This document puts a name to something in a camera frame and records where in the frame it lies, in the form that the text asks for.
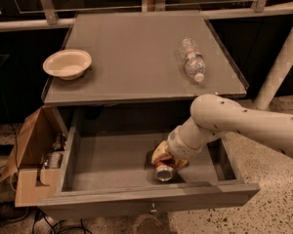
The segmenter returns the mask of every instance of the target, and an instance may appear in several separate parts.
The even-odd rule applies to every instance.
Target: open drawer
[[[153,176],[155,147],[188,118],[188,101],[76,108],[54,197],[38,207],[56,219],[140,215],[245,204],[245,184],[222,140],[169,182]]]

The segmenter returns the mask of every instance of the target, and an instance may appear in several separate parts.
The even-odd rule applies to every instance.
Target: speckled floor
[[[241,104],[252,107],[249,100],[241,101]],[[275,98],[271,110],[293,113],[293,97]],[[99,217],[84,219],[85,227],[94,234],[134,234],[144,221],[148,221],[148,231],[140,230],[140,233],[293,233],[293,160],[238,134],[227,134],[227,147],[231,149],[246,183],[257,182],[261,187],[245,206],[159,215]],[[31,233],[33,217],[34,213],[30,213],[22,221],[0,222],[0,234]],[[80,223],[68,221],[63,224],[76,226]],[[41,219],[36,224],[35,233],[48,233],[48,228]],[[82,231],[76,229],[64,233]]]

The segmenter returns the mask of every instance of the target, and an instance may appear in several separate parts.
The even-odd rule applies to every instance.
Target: can lid
[[[155,177],[160,181],[168,181],[173,177],[174,169],[169,166],[159,166],[155,169]]]
[[[201,81],[204,80],[204,78],[205,78],[204,74],[202,74],[202,73],[197,73],[197,74],[195,74],[195,76],[194,76],[194,81],[195,81],[195,82],[201,82]]]

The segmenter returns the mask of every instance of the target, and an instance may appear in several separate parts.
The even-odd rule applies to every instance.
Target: gray tabletop
[[[178,45],[192,37],[206,62],[201,84],[183,69]],[[246,94],[204,19],[196,11],[78,15],[67,49],[87,51],[93,63],[76,80],[53,78],[46,105],[90,105]]]

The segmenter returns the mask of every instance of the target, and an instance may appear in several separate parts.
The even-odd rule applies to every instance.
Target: terrazzo floor
[[[240,103],[252,107],[250,100]],[[293,96],[275,98],[271,111],[293,114]],[[293,233],[293,160],[233,133],[227,134],[227,147],[233,153],[245,182],[256,182],[261,187],[243,207],[98,217],[84,219],[84,226],[94,234]],[[33,221],[34,212],[21,221],[0,221],[0,234],[31,233]],[[142,223],[146,228],[139,232]],[[69,220],[63,225],[77,226],[80,222]],[[36,223],[34,233],[50,233],[44,219]],[[83,232],[72,229],[64,233]]]

